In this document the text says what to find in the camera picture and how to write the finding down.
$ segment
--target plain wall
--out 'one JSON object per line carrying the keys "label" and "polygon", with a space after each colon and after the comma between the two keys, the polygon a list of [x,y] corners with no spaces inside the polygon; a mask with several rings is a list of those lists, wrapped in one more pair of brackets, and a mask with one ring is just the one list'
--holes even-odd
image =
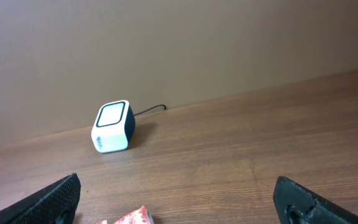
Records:
{"label": "plain wall", "polygon": [[0,1],[0,144],[356,68],[357,0]]}

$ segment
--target pink patterned object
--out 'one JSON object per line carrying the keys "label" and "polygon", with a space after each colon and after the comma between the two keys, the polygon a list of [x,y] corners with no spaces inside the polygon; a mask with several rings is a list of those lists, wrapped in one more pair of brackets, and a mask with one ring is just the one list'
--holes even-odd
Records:
{"label": "pink patterned object", "polygon": [[[108,224],[107,220],[103,222],[98,222],[95,224]],[[153,218],[150,213],[147,211],[145,206],[142,206],[140,209],[135,210],[128,215],[120,218],[113,224],[154,224]]]}

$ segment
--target brown wooden floor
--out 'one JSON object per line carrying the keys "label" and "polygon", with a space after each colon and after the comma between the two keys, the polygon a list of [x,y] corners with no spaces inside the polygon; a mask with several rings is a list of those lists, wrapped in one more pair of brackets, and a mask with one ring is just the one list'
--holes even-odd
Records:
{"label": "brown wooden floor", "polygon": [[358,72],[136,120],[121,152],[99,154],[91,128],[1,146],[0,209],[76,172],[76,223],[143,204],[157,223],[278,223],[285,175],[358,215]]}

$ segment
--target power cord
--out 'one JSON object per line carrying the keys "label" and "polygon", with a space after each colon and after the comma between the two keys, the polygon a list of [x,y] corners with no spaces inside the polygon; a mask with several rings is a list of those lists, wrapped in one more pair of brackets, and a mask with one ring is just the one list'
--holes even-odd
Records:
{"label": "power cord", "polygon": [[151,108],[149,108],[149,109],[147,109],[147,110],[143,110],[143,111],[141,111],[141,112],[139,112],[139,113],[134,114],[134,116],[137,116],[137,115],[142,114],[142,113],[146,113],[146,112],[148,112],[149,110],[152,110],[152,109],[157,108],[157,107],[159,107],[159,106],[163,106],[165,110],[167,109],[167,106],[165,106],[165,105],[155,105],[155,106],[153,106],[153,107],[151,107]]}

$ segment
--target pink and white package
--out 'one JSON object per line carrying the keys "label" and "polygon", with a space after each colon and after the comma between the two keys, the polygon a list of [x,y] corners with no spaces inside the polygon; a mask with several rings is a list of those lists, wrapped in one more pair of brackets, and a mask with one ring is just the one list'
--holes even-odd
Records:
{"label": "pink and white package", "polygon": [[[108,222],[107,220],[104,220],[103,222],[98,222],[95,224],[108,224]],[[154,222],[146,207],[142,206],[140,209],[129,213],[113,224],[154,224]]]}

